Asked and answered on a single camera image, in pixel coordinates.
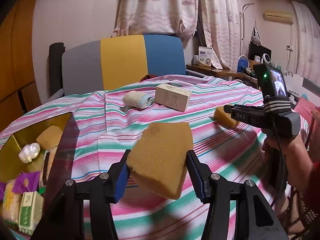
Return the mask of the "person's right hand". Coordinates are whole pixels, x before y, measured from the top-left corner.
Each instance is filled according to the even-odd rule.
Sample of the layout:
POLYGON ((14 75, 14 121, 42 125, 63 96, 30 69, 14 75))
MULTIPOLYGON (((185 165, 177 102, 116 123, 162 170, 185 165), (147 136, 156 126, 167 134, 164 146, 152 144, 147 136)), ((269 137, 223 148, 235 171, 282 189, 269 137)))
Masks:
POLYGON ((313 171, 313 163, 301 134, 299 133, 294 138, 280 139, 267 136, 263 144, 263 151, 271 153, 272 148, 277 149, 284 157, 289 184, 304 193, 313 171))

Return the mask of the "red sleeve forearm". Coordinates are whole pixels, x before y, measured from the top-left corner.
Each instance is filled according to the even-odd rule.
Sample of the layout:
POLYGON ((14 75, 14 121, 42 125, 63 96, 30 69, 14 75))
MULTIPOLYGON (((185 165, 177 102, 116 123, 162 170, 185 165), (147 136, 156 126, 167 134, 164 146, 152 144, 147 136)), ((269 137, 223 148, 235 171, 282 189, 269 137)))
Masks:
POLYGON ((320 168, 319 163, 313 163, 308 185, 303 193, 303 199, 308 208, 319 213, 320 168))

